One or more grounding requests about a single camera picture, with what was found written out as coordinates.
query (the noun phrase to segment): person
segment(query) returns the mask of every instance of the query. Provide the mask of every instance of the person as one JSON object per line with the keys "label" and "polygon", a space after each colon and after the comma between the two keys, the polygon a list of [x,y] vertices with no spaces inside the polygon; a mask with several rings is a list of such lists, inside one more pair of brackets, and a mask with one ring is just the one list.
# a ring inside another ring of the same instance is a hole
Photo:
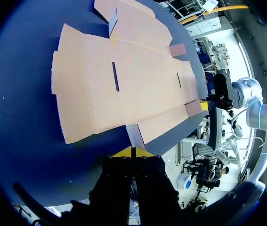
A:
{"label": "person", "polygon": [[193,163],[200,163],[202,165],[196,166],[196,167],[188,167],[188,170],[192,173],[196,173],[198,178],[202,178],[204,180],[208,181],[217,181],[219,180],[222,175],[227,174],[229,172],[229,168],[225,167],[222,170],[216,169],[215,170],[215,176],[210,179],[209,173],[210,173],[210,160],[209,159],[197,159],[193,160]]}

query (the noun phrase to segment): flattened cardboard box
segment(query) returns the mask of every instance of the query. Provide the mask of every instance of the flattened cardboard box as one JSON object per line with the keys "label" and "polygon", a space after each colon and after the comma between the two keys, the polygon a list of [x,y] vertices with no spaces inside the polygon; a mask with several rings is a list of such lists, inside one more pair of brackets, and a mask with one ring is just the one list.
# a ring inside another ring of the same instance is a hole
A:
{"label": "flattened cardboard box", "polygon": [[[144,14],[147,19],[154,18],[151,13]],[[120,20],[116,16],[114,23]],[[117,33],[114,28],[112,36],[124,40],[63,26],[52,65],[52,93],[57,96],[61,128],[69,144],[127,125],[132,145],[146,149],[146,143],[202,111],[195,76],[189,62],[172,58],[170,49],[161,51],[166,45],[156,42],[160,46],[156,48],[136,39],[128,41],[126,35],[120,35],[126,32],[120,29]],[[148,38],[148,42],[157,40]]]}

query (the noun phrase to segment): workbench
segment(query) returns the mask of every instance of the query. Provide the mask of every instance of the workbench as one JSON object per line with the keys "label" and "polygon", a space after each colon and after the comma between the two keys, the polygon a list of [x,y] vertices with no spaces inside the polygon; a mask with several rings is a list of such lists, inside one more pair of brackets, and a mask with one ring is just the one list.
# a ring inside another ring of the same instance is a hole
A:
{"label": "workbench", "polygon": [[[164,23],[172,45],[184,43],[197,79],[199,97],[207,89],[202,66],[184,27],[152,0],[140,0]],[[119,152],[130,141],[124,126],[67,145],[60,128],[56,96],[51,94],[51,67],[64,23],[83,33],[108,38],[108,23],[93,9],[93,0],[24,1],[0,32],[0,186],[13,203],[21,185],[42,205],[88,198],[101,173],[104,155]],[[162,155],[201,122],[206,113],[188,118],[146,144]]]}

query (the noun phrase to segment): cardboard flap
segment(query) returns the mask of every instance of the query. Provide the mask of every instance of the cardboard flap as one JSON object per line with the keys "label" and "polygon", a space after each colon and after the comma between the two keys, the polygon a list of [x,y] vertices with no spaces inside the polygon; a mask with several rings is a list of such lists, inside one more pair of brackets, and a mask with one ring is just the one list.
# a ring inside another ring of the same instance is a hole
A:
{"label": "cardboard flap", "polygon": [[[115,9],[117,9],[117,23],[110,25],[114,29],[117,26],[121,26],[119,29],[128,27],[133,32],[144,34],[161,41],[165,46],[169,46],[172,41],[172,36],[163,23],[136,7],[132,7],[119,0],[95,0],[94,7],[108,22],[113,21],[114,23],[116,20],[112,20],[112,18],[115,17]],[[118,31],[117,34],[113,35],[114,39],[123,40],[126,35],[130,35],[126,34],[125,31]],[[134,44],[142,42],[139,39],[138,37],[130,38]]]}
{"label": "cardboard flap", "polygon": [[173,59],[174,67],[177,69],[178,79],[185,88],[182,89],[182,95],[186,103],[199,99],[197,82],[189,61]]}
{"label": "cardboard flap", "polygon": [[147,6],[139,3],[136,0],[119,0],[119,1],[124,2],[124,3],[128,4],[128,5],[131,5],[131,6],[135,7],[135,8],[138,8],[139,10],[143,11],[144,13],[147,13],[149,16],[155,18],[155,14],[152,11],[152,9],[150,9]]}
{"label": "cardboard flap", "polygon": [[191,103],[185,104],[185,106],[189,117],[203,112],[200,100],[195,100]]}
{"label": "cardboard flap", "polygon": [[110,26],[113,27],[113,31],[111,30],[109,36],[112,40],[122,40],[131,44],[137,44],[171,56],[171,50],[165,43],[148,34],[133,30],[130,27],[123,27],[119,24],[117,26]]}
{"label": "cardboard flap", "polygon": [[138,123],[145,144],[156,139],[188,118],[186,107],[181,105],[163,114]]}
{"label": "cardboard flap", "polygon": [[149,17],[155,18],[155,14],[150,8],[135,0],[95,0],[94,8],[109,22],[113,16],[114,9],[123,4],[139,10]]}

